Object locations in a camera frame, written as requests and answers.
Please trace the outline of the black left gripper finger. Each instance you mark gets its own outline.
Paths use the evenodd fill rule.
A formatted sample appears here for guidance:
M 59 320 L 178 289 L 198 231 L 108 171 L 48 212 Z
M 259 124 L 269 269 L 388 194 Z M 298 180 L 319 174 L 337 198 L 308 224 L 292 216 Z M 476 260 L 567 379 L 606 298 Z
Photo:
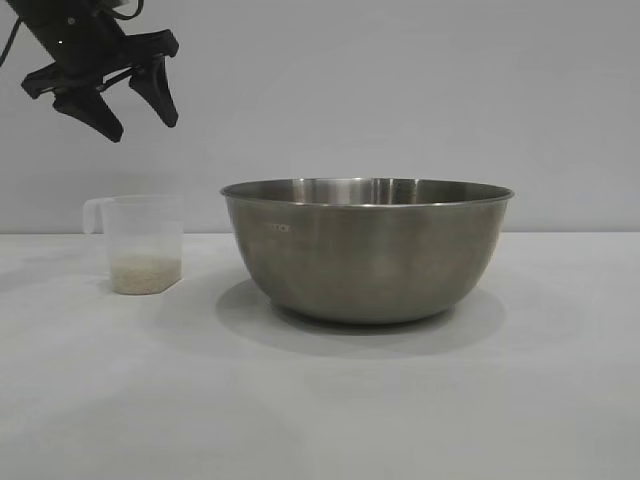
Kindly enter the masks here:
M 94 88 L 56 91 L 54 97 L 57 112 L 86 124 L 114 143 L 121 141 L 121 122 Z
M 129 87 L 148 103 L 167 127 L 176 126 L 179 115 L 169 89 L 164 56 L 135 67 Z

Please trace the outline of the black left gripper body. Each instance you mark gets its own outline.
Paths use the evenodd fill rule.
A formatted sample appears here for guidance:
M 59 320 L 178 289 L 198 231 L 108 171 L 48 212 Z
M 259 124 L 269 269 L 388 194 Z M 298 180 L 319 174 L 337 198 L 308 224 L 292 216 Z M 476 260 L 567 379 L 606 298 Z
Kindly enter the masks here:
M 9 3 L 22 24 L 53 58 L 28 74 L 22 88 L 32 98 L 55 91 L 99 86 L 104 77 L 138 69 L 177 54 L 169 30 L 127 35 L 121 15 L 105 1 L 22 1 Z

